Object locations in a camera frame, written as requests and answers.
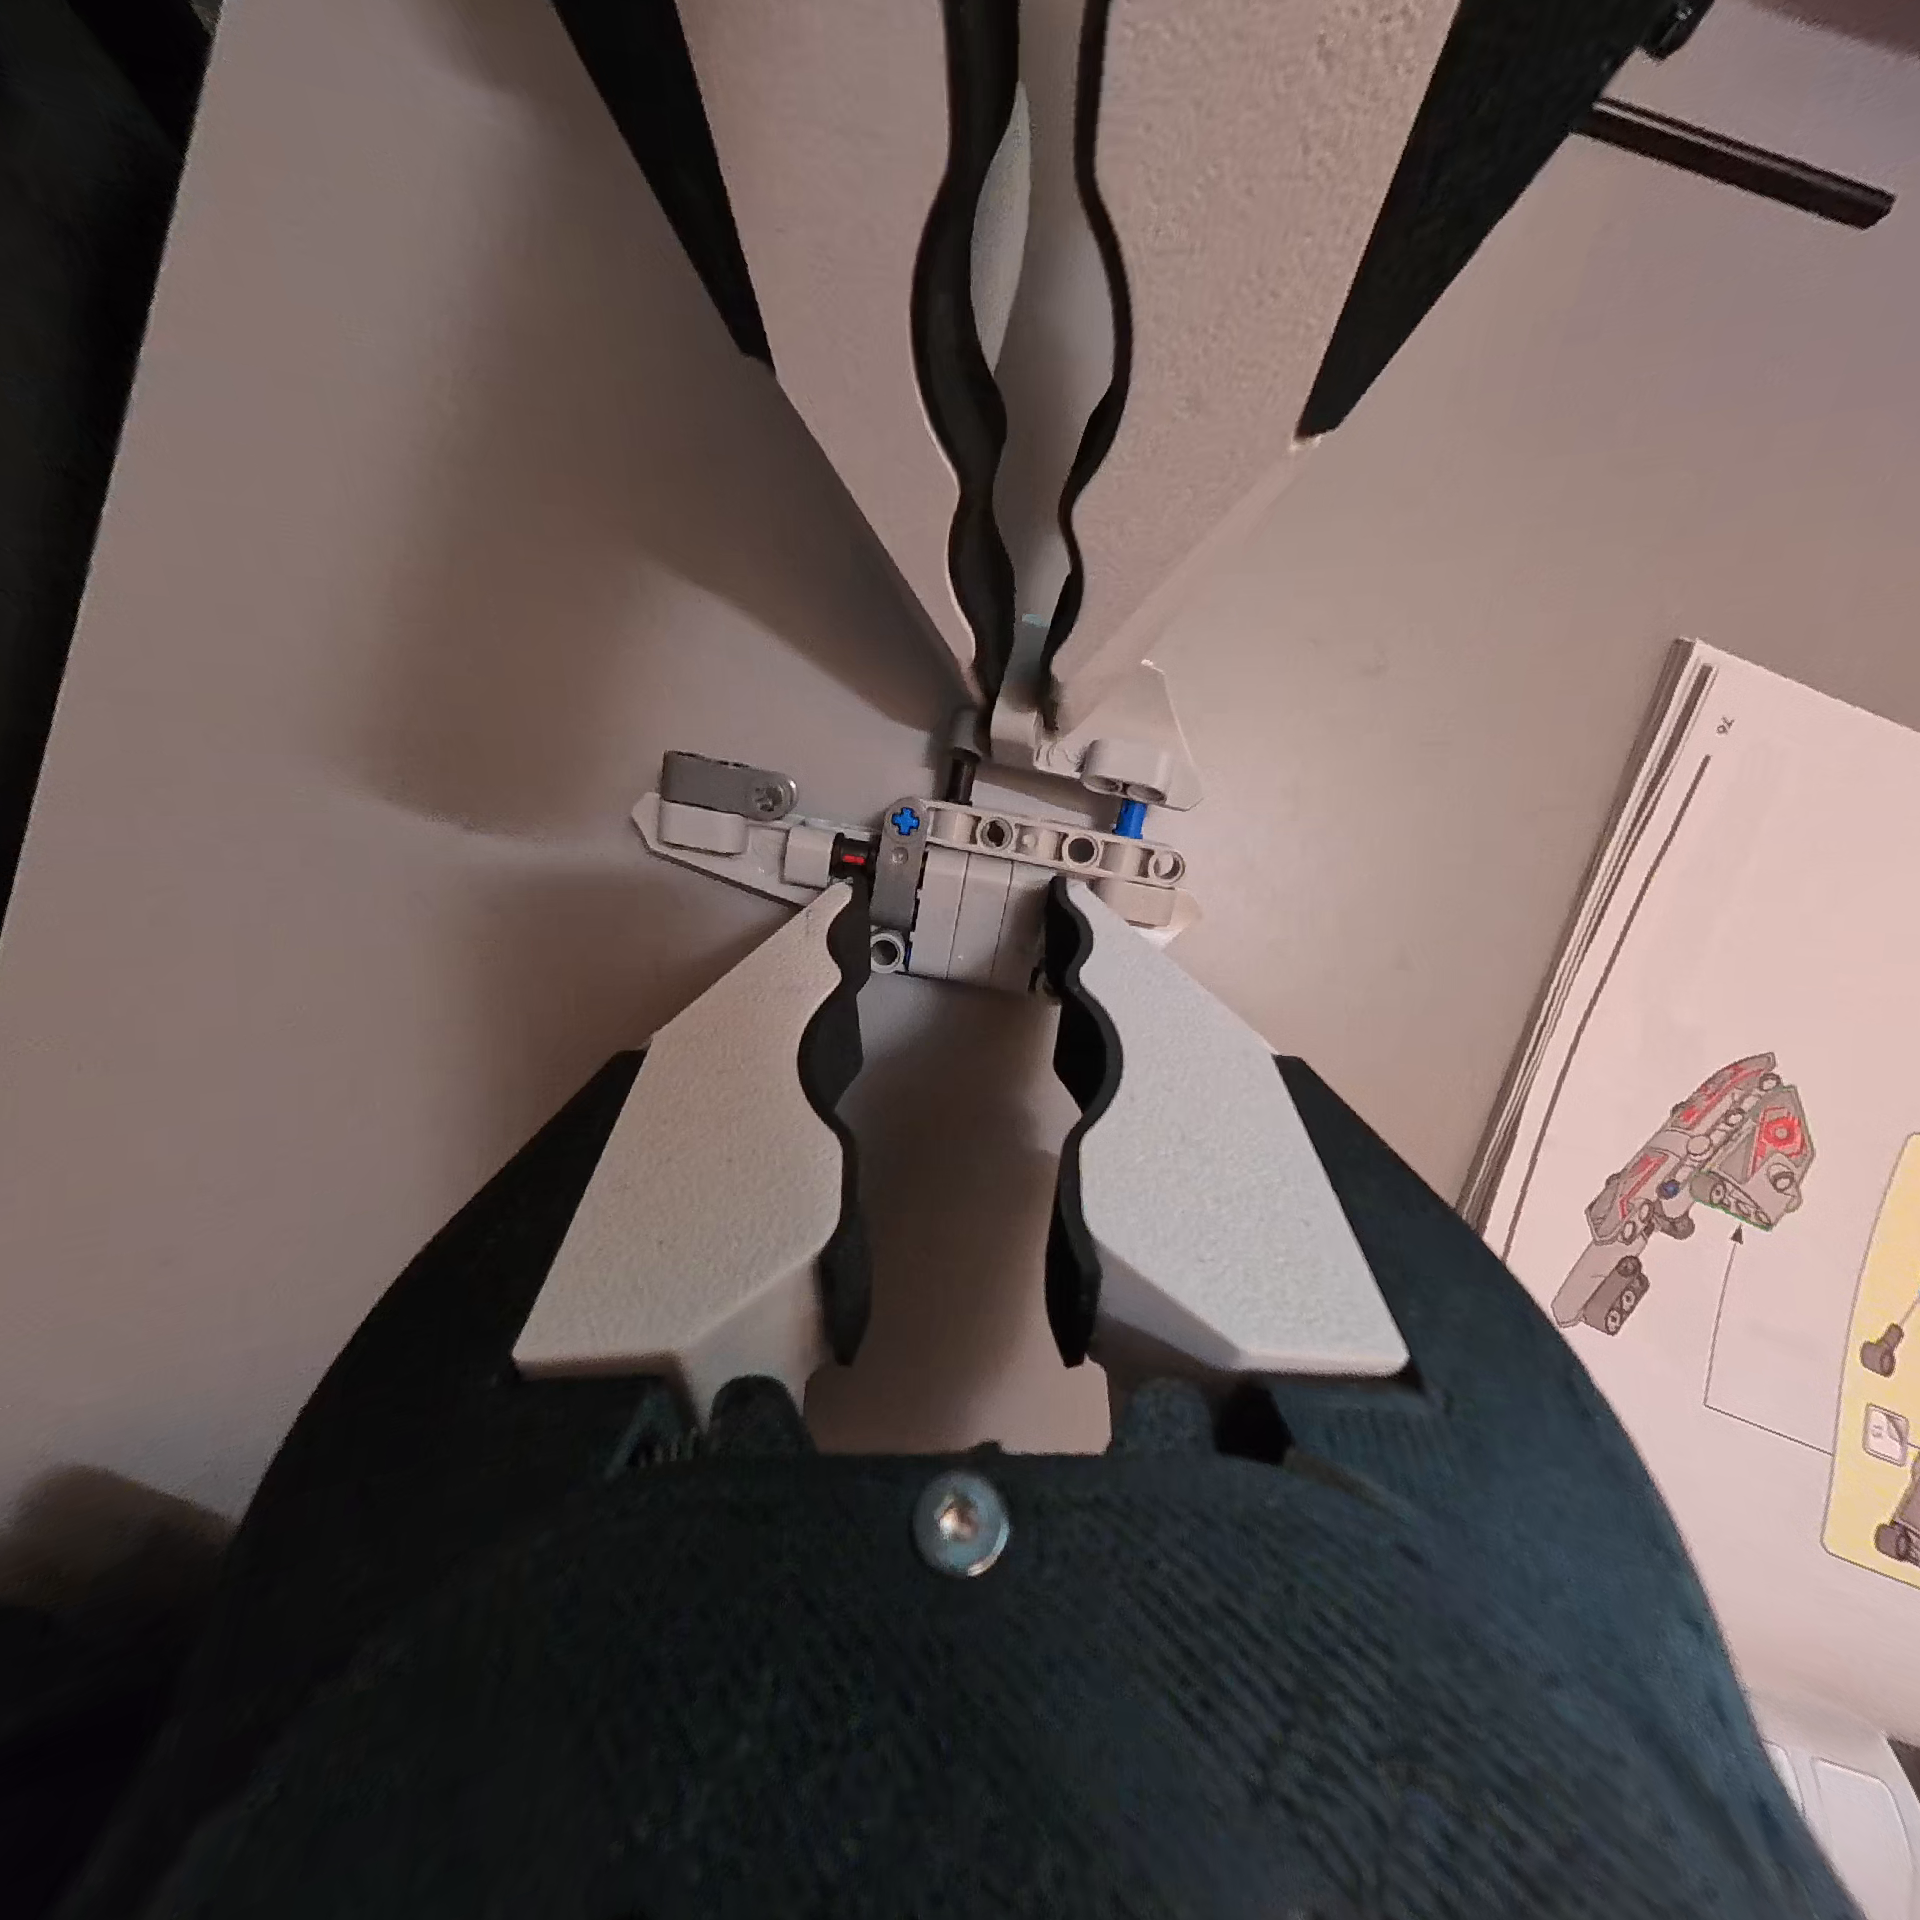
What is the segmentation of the black rod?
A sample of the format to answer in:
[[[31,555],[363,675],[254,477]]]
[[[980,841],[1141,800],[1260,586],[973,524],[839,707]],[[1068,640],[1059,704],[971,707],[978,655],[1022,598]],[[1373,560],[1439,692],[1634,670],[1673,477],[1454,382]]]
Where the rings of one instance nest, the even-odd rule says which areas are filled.
[[[1611,98],[1597,100],[1574,133],[1839,228],[1877,228],[1897,203],[1893,193],[1862,179]]]

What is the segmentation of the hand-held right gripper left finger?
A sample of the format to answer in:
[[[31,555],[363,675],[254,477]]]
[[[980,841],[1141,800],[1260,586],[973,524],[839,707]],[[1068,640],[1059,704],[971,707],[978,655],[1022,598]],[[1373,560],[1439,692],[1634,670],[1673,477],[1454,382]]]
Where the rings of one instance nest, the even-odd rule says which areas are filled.
[[[832,884],[645,1045],[533,1310],[533,1379],[812,1380],[872,1253],[839,1108],[862,1071],[862,884]]]

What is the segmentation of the building instruction booklet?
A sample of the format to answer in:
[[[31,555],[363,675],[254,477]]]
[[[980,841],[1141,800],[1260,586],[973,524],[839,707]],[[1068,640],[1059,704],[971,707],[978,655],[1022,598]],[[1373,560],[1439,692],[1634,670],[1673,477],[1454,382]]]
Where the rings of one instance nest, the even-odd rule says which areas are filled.
[[[1915,890],[1915,733],[1676,643],[1460,1195],[1864,1915],[1915,1915]]]

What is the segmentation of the light grey curved panel piece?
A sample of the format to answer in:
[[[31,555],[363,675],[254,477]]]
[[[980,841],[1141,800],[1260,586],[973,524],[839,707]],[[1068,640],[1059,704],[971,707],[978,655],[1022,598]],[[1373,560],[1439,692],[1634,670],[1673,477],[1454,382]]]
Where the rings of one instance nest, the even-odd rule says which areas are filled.
[[[1063,712],[1046,706],[1034,665],[1009,665],[987,727],[989,758],[1114,802],[1174,811],[1200,802],[1198,765],[1155,662],[1135,664],[1080,719]]]

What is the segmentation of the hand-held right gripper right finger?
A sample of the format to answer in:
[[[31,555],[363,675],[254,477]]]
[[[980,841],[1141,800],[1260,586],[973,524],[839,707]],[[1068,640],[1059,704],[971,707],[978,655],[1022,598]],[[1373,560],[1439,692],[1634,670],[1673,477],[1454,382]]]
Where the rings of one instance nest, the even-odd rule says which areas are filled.
[[[1044,1306],[1107,1380],[1398,1375],[1409,1361],[1260,1032],[1059,875],[1044,907],[1059,1147]]]

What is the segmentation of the grey toy brick assembly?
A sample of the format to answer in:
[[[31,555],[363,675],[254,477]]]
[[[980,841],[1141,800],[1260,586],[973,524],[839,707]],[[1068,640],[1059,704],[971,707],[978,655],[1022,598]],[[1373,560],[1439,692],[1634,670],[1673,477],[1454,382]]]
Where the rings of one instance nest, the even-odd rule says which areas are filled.
[[[1057,879],[1157,946],[1198,920],[1182,852],[1145,839],[1138,802],[1120,832],[964,799],[907,797],[873,826],[806,813],[791,776],[696,753],[666,753],[632,811],[666,862],[783,907],[809,907],[835,882],[869,894],[875,973],[1026,993],[1044,959],[1044,914]]]

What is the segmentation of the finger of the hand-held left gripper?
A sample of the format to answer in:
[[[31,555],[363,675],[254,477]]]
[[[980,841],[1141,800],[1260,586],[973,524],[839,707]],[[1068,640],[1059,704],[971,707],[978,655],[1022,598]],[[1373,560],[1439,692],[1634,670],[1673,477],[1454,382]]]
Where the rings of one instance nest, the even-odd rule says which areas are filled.
[[[989,707],[1013,651],[996,357],[1026,216],[1020,6],[678,14],[781,391]]]
[[[1147,660],[1182,595],[1288,487],[1300,416],[1450,3],[1090,4],[1074,138],[1116,246],[1116,425],[1073,482],[1055,712]]]

